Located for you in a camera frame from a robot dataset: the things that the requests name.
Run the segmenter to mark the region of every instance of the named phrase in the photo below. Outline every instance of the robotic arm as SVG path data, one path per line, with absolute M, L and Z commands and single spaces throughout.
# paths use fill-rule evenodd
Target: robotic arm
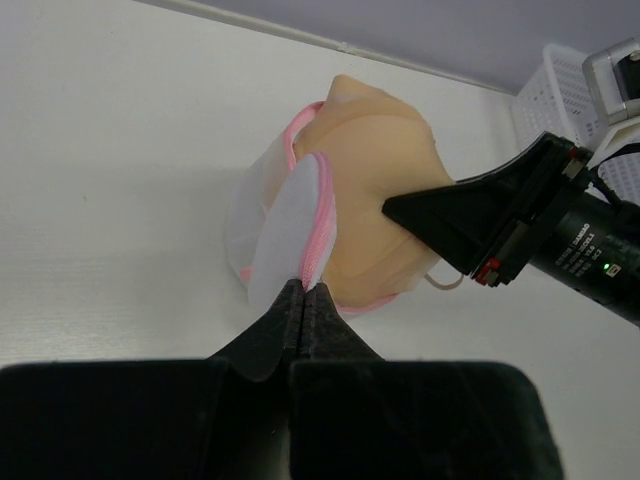
M 605 124 L 640 115 L 640 41 L 584 64 Z M 623 147 L 604 161 L 640 152 Z M 527 263 L 640 326 L 640 207 L 587 168 L 591 152 L 550 133 L 520 156 L 450 187 L 388 199 L 383 213 L 459 272 L 497 287 Z M 588 193 L 593 184 L 607 199 Z

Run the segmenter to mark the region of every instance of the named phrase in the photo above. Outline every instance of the plastic basket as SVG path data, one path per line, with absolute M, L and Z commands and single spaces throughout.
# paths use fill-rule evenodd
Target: plastic basket
M 547 131 L 577 145 L 613 153 L 608 147 L 612 136 L 598 120 L 582 73 L 586 58 L 584 53 L 559 45 L 544 48 L 542 65 L 511 105 L 520 150 Z M 625 143 L 633 141 L 640 141 L 640 131 L 627 136 Z M 640 155 L 607 162 L 600 168 L 600 174 L 620 197 L 640 203 Z
M 518 146 L 524 150 L 547 131 L 593 147 L 600 122 L 582 73 L 587 55 L 552 44 L 543 58 L 511 105 Z

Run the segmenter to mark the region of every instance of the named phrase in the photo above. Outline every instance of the gray camera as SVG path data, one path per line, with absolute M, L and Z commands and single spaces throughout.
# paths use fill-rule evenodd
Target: gray camera
M 640 36 L 589 56 L 582 69 L 600 121 L 615 125 L 640 115 Z

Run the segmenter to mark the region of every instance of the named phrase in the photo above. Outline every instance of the white table surface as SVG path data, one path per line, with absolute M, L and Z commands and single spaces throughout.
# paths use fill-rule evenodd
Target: white table surface
M 456 178 L 517 153 L 504 94 L 129 0 L 0 2 L 0 365 L 204 357 L 247 327 L 230 189 L 337 73 L 414 104 Z M 542 274 L 352 325 L 388 359 L 521 368 L 569 478 L 637 478 L 640 333 Z

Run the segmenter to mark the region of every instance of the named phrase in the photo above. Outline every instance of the elastic ear loop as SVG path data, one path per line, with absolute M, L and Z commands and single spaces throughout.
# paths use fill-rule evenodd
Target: elastic ear loop
M 428 273 L 424 276 L 424 279 L 429 282 L 432 287 L 437 288 L 438 290 L 454 290 L 462 285 L 462 281 L 464 280 L 464 275 L 460 274 L 460 278 L 449 285 L 444 285 L 440 282 L 434 280 L 434 278 Z

